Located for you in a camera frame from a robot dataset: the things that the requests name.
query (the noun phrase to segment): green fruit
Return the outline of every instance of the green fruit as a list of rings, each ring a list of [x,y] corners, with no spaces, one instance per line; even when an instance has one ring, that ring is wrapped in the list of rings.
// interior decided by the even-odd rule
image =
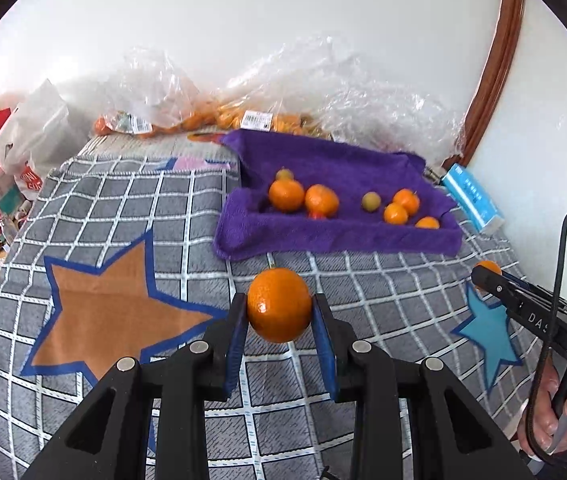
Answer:
[[[374,191],[368,192],[363,195],[361,206],[369,213],[374,213],[379,206],[381,206],[381,197]]]
[[[277,171],[277,174],[274,178],[275,180],[294,180],[294,173],[288,170],[287,168],[281,168],[281,170]]]

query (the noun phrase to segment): blue gripper pad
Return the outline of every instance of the blue gripper pad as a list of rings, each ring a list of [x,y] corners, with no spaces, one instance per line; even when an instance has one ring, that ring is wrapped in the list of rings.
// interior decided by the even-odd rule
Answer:
[[[509,274],[508,272],[502,271],[503,277],[507,280],[510,280],[513,283],[519,285],[523,290],[530,290],[530,283],[525,282],[524,280],[520,280],[516,276]]]
[[[326,323],[316,301],[312,303],[312,333],[317,346],[321,377],[332,400],[337,400],[337,358],[327,335]]]
[[[230,341],[230,347],[228,347],[228,353],[226,354],[226,381],[223,384],[223,389],[228,398],[230,398],[239,380],[239,369],[241,368],[241,359],[243,359],[244,347],[246,345],[246,312],[247,310],[244,305],[236,318],[232,341]]]

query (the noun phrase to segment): blue box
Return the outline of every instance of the blue box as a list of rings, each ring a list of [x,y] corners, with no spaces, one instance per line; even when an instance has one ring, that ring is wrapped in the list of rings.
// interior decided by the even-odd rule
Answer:
[[[463,166],[454,164],[441,182],[481,234],[494,234],[505,223],[503,215],[481,184]]]

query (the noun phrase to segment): purple towel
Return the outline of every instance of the purple towel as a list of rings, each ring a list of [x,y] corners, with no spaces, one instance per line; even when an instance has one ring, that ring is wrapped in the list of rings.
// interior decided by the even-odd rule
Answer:
[[[457,254],[461,229],[449,212],[455,206],[423,178],[425,162],[407,153],[379,153],[348,144],[269,132],[237,130],[222,142],[242,163],[242,187],[226,201],[214,248],[220,258],[243,260],[271,251],[365,251],[380,253]],[[268,188],[281,168],[289,168],[308,188],[323,184],[334,190],[340,207],[334,218],[314,220],[305,209],[284,214],[268,201]],[[402,188],[419,195],[419,212],[408,225],[383,221],[383,207]],[[361,198],[381,196],[381,208],[368,213]],[[414,227],[424,216],[439,219],[438,230]]]

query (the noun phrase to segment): white wall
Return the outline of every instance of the white wall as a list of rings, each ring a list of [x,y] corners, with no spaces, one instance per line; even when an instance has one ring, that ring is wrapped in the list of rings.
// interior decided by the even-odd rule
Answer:
[[[165,48],[220,86],[281,43],[335,32],[400,82],[464,112],[500,0],[19,0],[0,22],[0,95],[107,70],[132,46]]]
[[[533,282],[552,288],[567,213],[567,30],[527,0],[512,71],[470,168]],[[567,252],[563,296],[567,299]]]

